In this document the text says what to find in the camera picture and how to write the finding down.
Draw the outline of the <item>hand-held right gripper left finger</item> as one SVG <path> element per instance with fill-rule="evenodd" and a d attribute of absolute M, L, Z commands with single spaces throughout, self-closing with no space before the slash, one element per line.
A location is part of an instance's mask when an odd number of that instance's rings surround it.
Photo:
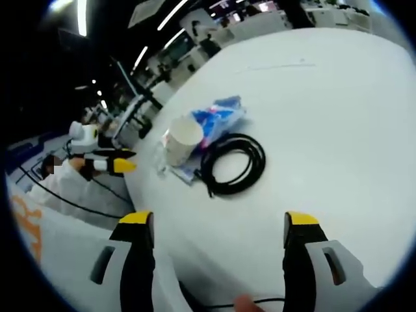
<path fill-rule="evenodd" d="M 78 242 L 71 253 L 74 311 L 153 311 L 153 214 L 126 215 L 107 239 Z"/>

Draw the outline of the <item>person's right hand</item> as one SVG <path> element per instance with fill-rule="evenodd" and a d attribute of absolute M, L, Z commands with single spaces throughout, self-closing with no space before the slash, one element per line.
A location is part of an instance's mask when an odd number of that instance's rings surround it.
<path fill-rule="evenodd" d="M 252 298 L 246 294 L 234 300 L 233 308 L 235 312 L 263 312 L 263 309 L 256 305 Z"/>

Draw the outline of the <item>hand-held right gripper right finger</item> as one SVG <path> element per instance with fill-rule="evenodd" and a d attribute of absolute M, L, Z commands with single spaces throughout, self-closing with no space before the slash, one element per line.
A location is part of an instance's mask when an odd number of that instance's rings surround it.
<path fill-rule="evenodd" d="M 284 311 L 361 311 L 381 291 L 310 214 L 285 213 L 283 247 Z"/>

